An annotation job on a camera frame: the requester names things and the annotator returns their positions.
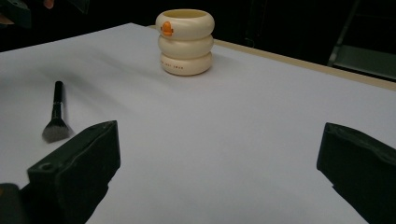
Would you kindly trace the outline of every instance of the dark background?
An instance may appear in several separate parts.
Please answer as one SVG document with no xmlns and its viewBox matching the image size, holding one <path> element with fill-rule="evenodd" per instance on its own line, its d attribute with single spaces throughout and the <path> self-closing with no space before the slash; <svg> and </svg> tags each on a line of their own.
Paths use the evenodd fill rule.
<svg viewBox="0 0 396 224">
<path fill-rule="evenodd" d="M 396 51 L 395 2 L 361 0 L 344 41 L 352 46 Z M 153 25 L 162 11 L 198 8 L 215 18 L 212 35 L 216 39 L 325 65 L 354 3 L 355 0 L 239 0 L 228 4 L 213 0 L 146 0 L 139 3 L 91 0 L 87 15 L 65 0 L 55 0 L 51 10 L 31 3 L 33 29 L 15 25 L 1 29 L 0 51 L 82 35 L 127 22 Z M 378 34 L 383 34 L 382 39 L 379 40 Z"/>
</svg>

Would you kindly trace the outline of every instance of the brush bristles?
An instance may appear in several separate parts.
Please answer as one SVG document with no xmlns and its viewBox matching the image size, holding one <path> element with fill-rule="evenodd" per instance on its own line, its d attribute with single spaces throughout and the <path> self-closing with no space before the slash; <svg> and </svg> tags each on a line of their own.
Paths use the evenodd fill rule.
<svg viewBox="0 0 396 224">
<path fill-rule="evenodd" d="M 56 142 L 69 137 L 69 128 L 62 119 L 52 119 L 42 135 L 47 142 Z"/>
</svg>

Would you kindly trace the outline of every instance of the stacked ring container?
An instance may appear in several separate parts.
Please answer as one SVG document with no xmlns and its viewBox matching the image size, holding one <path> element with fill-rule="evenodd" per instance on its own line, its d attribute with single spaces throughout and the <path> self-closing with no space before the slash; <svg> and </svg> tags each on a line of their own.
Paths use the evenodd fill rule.
<svg viewBox="0 0 396 224">
<path fill-rule="evenodd" d="M 161 13 L 156 21 L 160 33 L 161 66 L 177 76 L 198 75 L 212 65 L 213 17 L 198 9 L 173 9 Z"/>
</svg>

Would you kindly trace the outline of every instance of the black brush handle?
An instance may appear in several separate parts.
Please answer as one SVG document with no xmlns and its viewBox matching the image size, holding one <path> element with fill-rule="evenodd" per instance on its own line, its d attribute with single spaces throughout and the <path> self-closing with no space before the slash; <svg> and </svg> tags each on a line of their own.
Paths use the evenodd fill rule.
<svg viewBox="0 0 396 224">
<path fill-rule="evenodd" d="M 64 84 L 62 81 L 55 82 L 55 91 L 53 93 L 52 118 L 61 119 L 63 111 Z"/>
</svg>

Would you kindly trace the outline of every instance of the pen holder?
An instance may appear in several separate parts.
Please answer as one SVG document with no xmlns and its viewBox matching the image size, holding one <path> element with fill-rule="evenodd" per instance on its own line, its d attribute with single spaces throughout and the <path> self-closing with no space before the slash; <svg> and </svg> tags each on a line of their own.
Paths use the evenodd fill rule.
<svg viewBox="0 0 396 224">
<path fill-rule="evenodd" d="M 193 76 L 212 65 L 213 17 L 198 9 L 173 9 L 161 13 L 156 21 L 160 33 L 161 66 L 170 74 Z"/>
</svg>

